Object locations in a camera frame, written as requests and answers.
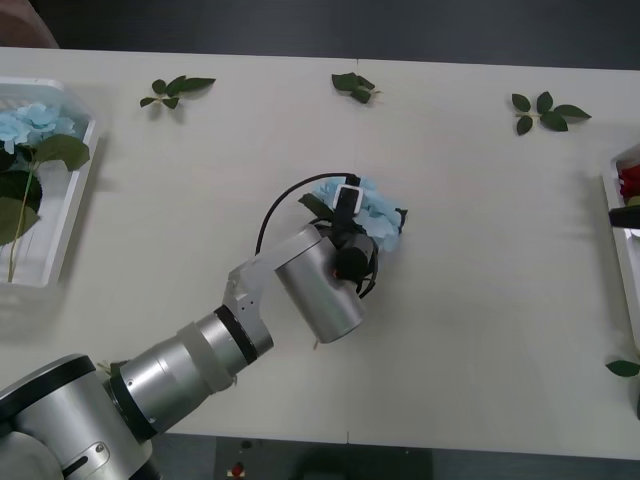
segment blue hydrangea flower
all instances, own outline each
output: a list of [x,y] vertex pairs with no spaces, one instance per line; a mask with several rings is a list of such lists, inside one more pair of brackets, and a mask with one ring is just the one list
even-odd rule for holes
[[60,108],[47,107],[42,103],[32,103],[20,107],[15,115],[30,129],[27,143],[36,146],[42,140],[54,134],[71,135],[74,133],[73,120],[60,116]]
[[[330,208],[338,185],[345,182],[344,177],[330,178],[318,185],[313,194]],[[375,182],[368,178],[360,179],[360,187],[364,190],[364,197],[360,212],[354,221],[364,228],[378,245],[380,250],[392,251],[398,244],[402,216],[396,211],[399,206],[385,198],[378,192]]]
[[73,120],[60,116],[58,107],[32,103],[17,110],[0,112],[0,141],[4,149],[14,153],[15,145],[37,146],[42,140],[55,135],[71,135]]
[[0,112],[0,141],[7,153],[13,153],[17,143],[27,143],[30,129],[13,112]]

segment white tray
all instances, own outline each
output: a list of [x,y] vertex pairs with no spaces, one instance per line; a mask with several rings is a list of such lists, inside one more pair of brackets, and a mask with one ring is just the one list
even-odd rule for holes
[[[0,77],[0,111],[34,102],[59,106],[61,115],[75,122],[76,136],[89,146],[93,159],[99,137],[96,119],[73,92],[56,80]],[[0,247],[0,289],[37,290],[57,282],[91,163],[75,172],[68,172],[62,162],[45,163],[38,169],[41,219],[16,245],[11,284],[7,283],[11,245]]]
[[[607,163],[602,180],[609,209],[624,207],[618,172],[634,165],[640,165],[640,145],[621,153]],[[613,238],[618,251],[633,338],[636,348],[640,350],[640,230],[614,228]]]

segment table surface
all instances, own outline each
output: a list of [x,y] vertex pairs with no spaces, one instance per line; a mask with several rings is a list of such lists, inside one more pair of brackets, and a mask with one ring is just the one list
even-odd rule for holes
[[[276,348],[172,431],[640,459],[632,342],[599,172],[638,142],[640,73],[333,59],[0,49],[68,83],[103,120],[61,283],[0,298],[0,384],[78,351],[135,356],[216,308],[267,206],[334,169],[409,208],[366,322],[313,350],[277,281]],[[330,74],[382,93],[342,98]],[[211,76],[175,112],[156,78]],[[510,94],[549,90],[593,119],[518,138]],[[265,245],[310,219],[295,197]]]

